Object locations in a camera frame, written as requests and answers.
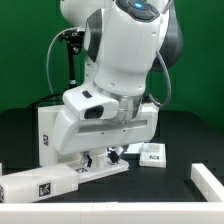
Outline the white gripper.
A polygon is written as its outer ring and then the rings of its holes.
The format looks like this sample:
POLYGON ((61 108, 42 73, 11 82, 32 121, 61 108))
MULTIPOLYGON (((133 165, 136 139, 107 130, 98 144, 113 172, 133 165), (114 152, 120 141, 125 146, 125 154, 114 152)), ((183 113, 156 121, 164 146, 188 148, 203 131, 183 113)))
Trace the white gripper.
POLYGON ((129 144, 153 138, 157 120, 158 108, 152 103, 142 104, 137 117, 127 122, 100 119, 80 121, 63 106, 56 116, 52 142, 61 155, 83 152, 81 164, 84 167, 90 167, 93 162, 90 154, 84 151, 115 147, 109 158, 112 163, 118 163, 129 144))

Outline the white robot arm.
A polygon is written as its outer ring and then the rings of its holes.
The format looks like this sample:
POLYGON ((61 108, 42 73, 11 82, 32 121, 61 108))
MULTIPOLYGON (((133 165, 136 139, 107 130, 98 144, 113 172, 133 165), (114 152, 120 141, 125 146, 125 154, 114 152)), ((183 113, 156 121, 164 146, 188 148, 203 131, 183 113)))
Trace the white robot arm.
POLYGON ((143 100, 146 78, 171 67, 181 48, 174 0, 115 0, 94 12, 84 49, 97 68, 92 80, 63 94, 52 133, 57 152, 112 148, 116 163, 129 145, 151 140, 163 105, 143 100))

